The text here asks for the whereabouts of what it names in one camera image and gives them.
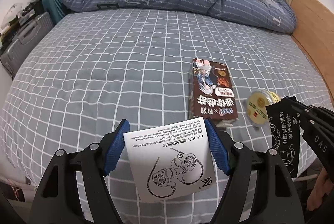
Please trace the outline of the person's right hand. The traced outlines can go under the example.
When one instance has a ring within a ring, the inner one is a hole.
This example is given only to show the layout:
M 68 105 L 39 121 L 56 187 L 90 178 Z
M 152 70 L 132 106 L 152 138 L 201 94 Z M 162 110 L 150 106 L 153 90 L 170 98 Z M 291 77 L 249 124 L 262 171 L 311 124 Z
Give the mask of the person's right hand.
M 313 211 L 321 206 L 324 195 L 329 195 L 333 188 L 333 182 L 331 181 L 327 170 L 323 167 L 316 180 L 315 186 L 308 197 L 306 208 L 308 211 Z

